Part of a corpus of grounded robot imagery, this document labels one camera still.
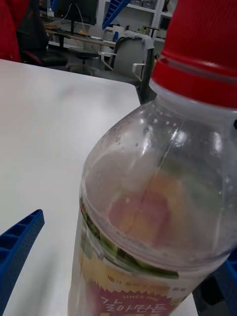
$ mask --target blue plastic object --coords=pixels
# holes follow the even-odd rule
[[[107,13],[104,18],[104,22],[102,24],[102,29],[104,30],[109,26],[113,20],[117,17],[117,15],[122,11],[124,7],[126,7],[131,0],[110,0],[109,7]]]
[[[230,316],[237,316],[237,250],[215,272],[215,277],[225,298]]]
[[[43,212],[38,209],[0,236],[0,316],[43,226]]]

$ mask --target blue plastic frame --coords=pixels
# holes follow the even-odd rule
[[[38,209],[0,236],[0,316],[43,226],[43,212]]]

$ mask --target computer monitor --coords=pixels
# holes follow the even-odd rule
[[[54,16],[57,18],[64,18],[68,12],[70,4],[72,4],[66,17],[67,20],[95,25],[97,1],[98,0],[58,0]],[[81,20],[80,13],[76,5],[80,9],[83,21]]]

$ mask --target office chair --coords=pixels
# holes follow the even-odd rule
[[[105,56],[111,57],[109,64],[105,62]],[[116,42],[114,53],[101,53],[101,60],[110,71],[98,70],[94,76],[134,85],[143,103],[150,91],[149,81],[155,60],[154,49],[147,49],[145,59],[142,39],[120,37]]]
[[[29,1],[17,38],[23,62],[42,67],[67,64],[67,58],[60,52],[47,50],[49,39],[40,17],[39,0]]]

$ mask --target gray chair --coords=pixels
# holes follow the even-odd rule
[[[105,56],[110,56],[108,64]],[[108,70],[98,70],[94,76],[134,85],[142,102],[149,91],[154,58],[154,49],[145,51],[142,38],[121,37],[116,43],[114,53],[101,53],[101,60]]]

